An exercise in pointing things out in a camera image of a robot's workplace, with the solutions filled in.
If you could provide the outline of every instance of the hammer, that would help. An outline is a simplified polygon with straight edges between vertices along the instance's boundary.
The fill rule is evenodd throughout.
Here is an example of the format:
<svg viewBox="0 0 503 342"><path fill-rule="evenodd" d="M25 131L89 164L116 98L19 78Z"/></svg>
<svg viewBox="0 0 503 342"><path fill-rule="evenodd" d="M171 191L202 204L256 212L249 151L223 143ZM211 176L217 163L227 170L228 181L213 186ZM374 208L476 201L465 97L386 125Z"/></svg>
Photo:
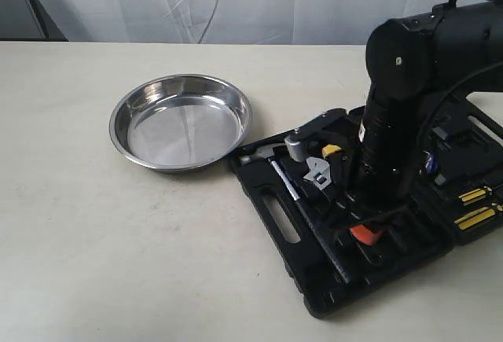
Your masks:
<svg viewBox="0 0 503 342"><path fill-rule="evenodd" d="M279 147L279 146L284 146L284 143L277 143L277 144L268 144L268 145L262 145L261 147L258 147L257 150L247 156L242 156L240 157L240 162L242 165L247 165L250 164L256 160L261 160L265 159L267 160L274 170L276 171L277 175L280 176L281 180L286 186L286 189L292 196L292 199L294 200L295 204L297 205L297 208L299 209L300 213L302 214L302 217L306 221L307 225L311 229L311 232L313 232L314 237L320 244L321 248L325 252L325 254L328 256L330 261L332 262L332 265L335 267L337 273L341 277L344 283L349 284L353 282L356 278L357 275L354 272L354 268L349 265L347 260L345 259L345 256L342 256L340 252L336 249L335 246L330 247L326 240L321 237L320 232L318 231L318 228L313 222L313 219L311 218L312 210L309 207L309 205L303 201L303 199L299 196L293 185L290 183L288 180L288 177L286 174L283 172L281 167L278 165L276 160L274 159L274 148Z"/></svg>

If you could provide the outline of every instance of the yellow tool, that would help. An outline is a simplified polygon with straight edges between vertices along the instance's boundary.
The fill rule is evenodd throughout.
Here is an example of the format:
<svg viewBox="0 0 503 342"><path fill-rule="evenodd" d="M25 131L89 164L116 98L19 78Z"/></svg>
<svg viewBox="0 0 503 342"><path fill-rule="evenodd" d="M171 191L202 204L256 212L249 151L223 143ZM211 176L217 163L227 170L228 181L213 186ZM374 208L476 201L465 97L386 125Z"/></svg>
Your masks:
<svg viewBox="0 0 503 342"><path fill-rule="evenodd" d="M500 204L492 203L491 206L482 207L478 210L469 212L465 216L461 216L454 222L457 224L460 230L466 230L475 224L483 222L488 218L492 218L497 214L503 213L503 206Z"/></svg>
<svg viewBox="0 0 503 342"><path fill-rule="evenodd" d="M491 189L489 186L484 186L479 189L475 189L472 191L468 191L467 193L461 194L457 199L464 205L468 206L470 204L474 204L479 200L486 199L493 195L493 192L499 189L501 185L498 185Z"/></svg>
<svg viewBox="0 0 503 342"><path fill-rule="evenodd" d="M323 149L321 150L321 156L326 159L328 156L332 155L333 153L339 153L343 149L340 148L338 145L332 145L328 144Z"/></svg>

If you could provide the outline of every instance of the tool kit case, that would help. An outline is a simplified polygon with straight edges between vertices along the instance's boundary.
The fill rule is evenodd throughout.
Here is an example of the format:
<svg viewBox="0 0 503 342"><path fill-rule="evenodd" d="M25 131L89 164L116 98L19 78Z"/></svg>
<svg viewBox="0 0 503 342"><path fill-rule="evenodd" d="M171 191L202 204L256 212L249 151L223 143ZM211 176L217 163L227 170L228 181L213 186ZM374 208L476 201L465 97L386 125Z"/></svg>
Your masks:
<svg viewBox="0 0 503 342"><path fill-rule="evenodd" d="M357 134L363 108L350 112ZM435 158L435 170L416 180L409 207L384 232L375 245L357 241L349 232L334 234L326 244L338 259L351 270L355 280L342 280L312 229L300 214L296 203L267 160L243 165L240 157L272 143L282 143L291 131L242 146L230 155L230 166L244 192L273 238L288 274L304 296L308 311L323 318L333 311L378 289L389 281L438 259L456 245L465 245L489 233L503 223L503 217L480 218L480 222L461 229L460 218L469 212L491 205L503 204L503 147L475 121L503 138L503 128L474 106L465 97L451 97L437 114L425 146ZM315 219L322 219L329 209L326 199L303 179L309 168L294 161L285 147L274 150L274 159L283 168L299 195L315 210ZM460 194L476 188L493 188L490 197L471 197L459 204ZM300 239L285 239L281 226L267 205L274 198L295 227Z"/></svg>

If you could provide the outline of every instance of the tabletop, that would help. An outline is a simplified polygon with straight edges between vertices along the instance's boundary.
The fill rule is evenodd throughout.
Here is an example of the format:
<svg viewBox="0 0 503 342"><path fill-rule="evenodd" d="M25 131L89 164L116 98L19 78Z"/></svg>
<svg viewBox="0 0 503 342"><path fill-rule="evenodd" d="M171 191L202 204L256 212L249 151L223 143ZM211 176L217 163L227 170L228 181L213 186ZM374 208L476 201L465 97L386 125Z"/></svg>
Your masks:
<svg viewBox="0 0 503 342"><path fill-rule="evenodd" d="M2 342L501 340L503 230L309 316L225 162L162 175L113 148L120 98L174 73L239 87L247 142L369 88L359 46L0 43ZM502 96L472 100L503 124Z"/></svg>

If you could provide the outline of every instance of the stainless steel bowl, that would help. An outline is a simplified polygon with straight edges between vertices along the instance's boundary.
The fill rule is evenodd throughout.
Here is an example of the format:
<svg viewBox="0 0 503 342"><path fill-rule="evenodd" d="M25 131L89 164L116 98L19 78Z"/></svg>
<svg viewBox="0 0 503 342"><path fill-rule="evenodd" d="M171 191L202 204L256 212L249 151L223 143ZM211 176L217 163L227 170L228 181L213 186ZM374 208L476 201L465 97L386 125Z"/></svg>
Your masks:
<svg viewBox="0 0 503 342"><path fill-rule="evenodd" d="M205 75L172 75L132 90L114 109L108 128L126 158L173 172L224 157L251 123L248 99L234 85Z"/></svg>

